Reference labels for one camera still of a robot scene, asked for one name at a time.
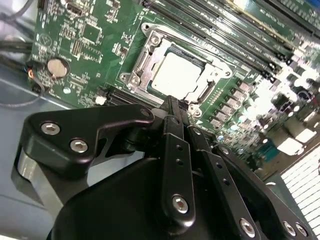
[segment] integrated circuit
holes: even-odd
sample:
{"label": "integrated circuit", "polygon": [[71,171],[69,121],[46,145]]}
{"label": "integrated circuit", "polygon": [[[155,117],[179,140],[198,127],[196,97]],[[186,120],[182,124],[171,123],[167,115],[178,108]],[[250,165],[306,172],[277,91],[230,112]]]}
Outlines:
{"label": "integrated circuit", "polygon": [[96,44],[101,37],[102,31],[100,28],[85,24],[82,30],[82,39],[88,41],[89,43]]}

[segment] black connector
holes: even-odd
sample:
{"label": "black connector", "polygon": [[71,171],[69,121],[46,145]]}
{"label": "black connector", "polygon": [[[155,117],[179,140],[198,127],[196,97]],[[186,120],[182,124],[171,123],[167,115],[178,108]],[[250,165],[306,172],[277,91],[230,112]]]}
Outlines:
{"label": "black connector", "polygon": [[38,0],[38,9],[42,11],[47,11],[49,5],[49,0]]}

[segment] white component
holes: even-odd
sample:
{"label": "white component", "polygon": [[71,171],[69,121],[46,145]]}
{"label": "white component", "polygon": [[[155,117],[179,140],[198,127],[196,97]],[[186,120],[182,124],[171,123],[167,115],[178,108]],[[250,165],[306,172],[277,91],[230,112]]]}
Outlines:
{"label": "white component", "polygon": [[95,98],[95,103],[99,105],[105,104],[106,101],[107,101],[107,98],[105,98],[104,96],[97,96]]}
{"label": "white component", "polygon": [[311,131],[310,129],[306,128],[304,131],[302,131],[298,136],[296,136],[296,140],[298,140],[301,143],[306,143],[310,139],[312,139],[317,134],[316,131]]}
{"label": "white component", "polygon": [[169,52],[157,72],[152,87],[179,100],[197,88],[201,68]]}
{"label": "white component", "polygon": [[291,137],[288,137],[281,145],[277,147],[277,149],[289,156],[296,155],[301,149],[303,149],[303,145],[294,140]]}

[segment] ram slot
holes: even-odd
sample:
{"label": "ram slot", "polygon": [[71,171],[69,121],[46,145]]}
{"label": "ram slot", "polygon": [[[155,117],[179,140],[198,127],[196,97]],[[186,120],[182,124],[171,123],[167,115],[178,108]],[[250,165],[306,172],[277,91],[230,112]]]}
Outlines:
{"label": "ram slot", "polygon": [[223,0],[227,5],[223,5],[222,3],[218,3],[218,1],[214,1],[215,4],[219,4],[223,7],[225,11],[227,11],[230,14],[234,14],[238,16],[238,18],[246,21],[247,23],[250,23],[251,26],[257,26],[260,30],[267,33],[269,36],[276,39],[279,43],[282,43],[284,47],[288,47],[289,49],[299,49],[299,44],[296,44],[293,42],[293,39],[287,39],[283,36],[283,33],[279,33],[276,30],[274,30],[272,27],[266,25],[262,21],[260,21],[258,18],[256,18],[252,12],[246,12],[243,9],[241,9],[239,6],[233,3],[233,0]]}
{"label": "ram slot", "polygon": [[257,61],[254,57],[248,58],[245,54],[240,54],[238,48],[230,48],[226,44],[223,44],[217,40],[215,40],[212,36],[208,35],[207,33],[203,32],[198,27],[194,26],[192,23],[188,22],[187,20],[177,16],[175,13],[168,12],[168,9],[164,8],[161,5],[156,4],[153,1],[146,1],[144,4],[146,7],[150,8],[152,11],[163,15],[164,17],[168,18],[169,20],[176,23],[178,26],[183,27],[185,30],[191,32],[195,37],[199,38],[201,41],[208,45],[212,45],[214,48],[218,49],[225,55],[232,56],[237,62],[248,66],[249,68],[256,70],[258,72],[263,72],[268,68],[268,65],[265,63],[261,63]]}
{"label": "ram slot", "polygon": [[268,49],[261,46],[261,44],[252,40],[252,38],[243,35],[236,29],[228,28],[220,21],[217,21],[215,16],[212,16],[211,14],[207,13],[208,15],[205,17],[203,16],[203,11],[197,11],[195,8],[190,8],[190,5],[189,7],[186,6],[185,1],[182,0],[165,1],[170,3],[175,8],[181,10],[185,14],[188,14],[189,16],[199,21],[209,29],[214,30],[221,37],[228,39],[230,42],[237,46],[240,46],[244,50],[248,51],[250,54],[254,55],[256,58],[259,58],[261,61],[267,63],[268,65],[272,64],[273,66],[278,66],[278,68],[281,67],[281,62],[278,60],[276,53],[269,51]]}
{"label": "ram slot", "polygon": [[320,30],[311,25],[309,22],[295,14],[293,11],[282,5],[277,0],[255,0],[255,3],[264,8],[266,11],[276,15],[283,23],[302,34],[309,41],[320,43]]}
{"label": "ram slot", "polygon": [[284,45],[283,41],[278,41],[274,37],[268,35],[250,21],[237,16],[232,11],[225,10],[223,4],[207,0],[187,1],[192,2],[194,6],[198,6],[203,13],[209,13],[216,18],[219,18],[221,23],[225,24],[226,26],[236,29],[243,35],[246,35],[248,38],[255,39],[260,45],[268,49],[270,52],[273,52],[276,56],[278,54],[283,56],[291,56],[293,50],[291,47]]}

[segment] motherboard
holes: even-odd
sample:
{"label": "motherboard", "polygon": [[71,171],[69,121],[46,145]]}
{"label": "motherboard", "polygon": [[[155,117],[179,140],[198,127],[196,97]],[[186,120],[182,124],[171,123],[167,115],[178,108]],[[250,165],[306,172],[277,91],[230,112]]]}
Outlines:
{"label": "motherboard", "polygon": [[34,74],[76,108],[154,108],[172,95],[255,170],[319,131],[317,4],[39,0]]}

